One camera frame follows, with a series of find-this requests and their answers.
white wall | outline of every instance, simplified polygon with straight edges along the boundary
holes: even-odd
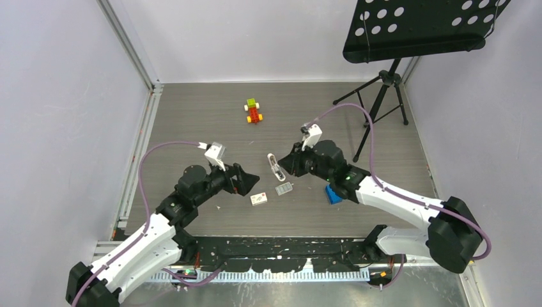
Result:
[[[96,1],[0,1],[0,306],[67,306],[118,209],[148,91]]]
[[[540,306],[542,3],[514,1],[480,51],[421,59],[408,94],[441,198],[493,242],[477,263],[489,306]]]
[[[356,0],[115,1],[162,83],[359,81],[391,65],[343,58]]]

wood grain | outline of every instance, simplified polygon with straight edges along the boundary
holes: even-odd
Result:
[[[326,182],[306,175],[287,176],[293,191],[275,192],[281,184],[272,174],[267,154],[280,159],[299,141],[300,126],[326,111],[334,99],[358,87],[359,83],[220,83],[168,84],[160,100],[149,147],[172,140],[219,142],[227,147],[224,162],[242,165],[261,177],[251,194],[266,192],[268,202],[253,207],[249,197],[221,192],[199,208],[199,217],[187,228],[193,235],[283,235],[283,236],[365,236],[376,224],[408,227],[404,221],[375,208],[344,201],[329,205],[323,191]],[[380,89],[376,83],[362,92],[371,107]],[[248,124],[243,105],[247,98],[260,104],[263,121]],[[345,102],[357,102],[352,96]],[[398,104],[390,90],[381,113]],[[375,126],[375,168],[391,184],[414,193],[433,196],[414,121],[404,126],[397,110]],[[330,113],[318,124],[322,139],[332,139],[352,157],[364,128],[361,112],[350,107]],[[357,165],[368,169],[368,145]],[[191,146],[172,146],[149,156],[143,168],[146,194],[153,210],[191,164],[206,166],[203,151]],[[137,192],[127,233],[144,222],[141,194]]]

white box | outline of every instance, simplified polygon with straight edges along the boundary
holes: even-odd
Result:
[[[251,196],[251,203],[253,206],[261,205],[267,202],[267,196],[265,193],[259,193]]]

music stand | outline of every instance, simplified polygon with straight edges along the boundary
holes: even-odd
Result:
[[[481,49],[485,39],[493,33],[495,19],[502,13],[510,0],[358,0],[343,57],[350,63],[369,63],[393,59],[389,71],[382,70],[378,77],[333,101],[340,101],[359,93],[365,87],[382,80],[382,87],[376,96],[369,115],[373,122],[397,109],[401,109],[403,123],[408,125],[403,98],[399,86],[401,76],[396,73],[402,58],[426,56],[457,51]],[[384,96],[390,86],[397,92],[399,105],[376,118]],[[366,131],[354,158],[357,162],[369,136]]]

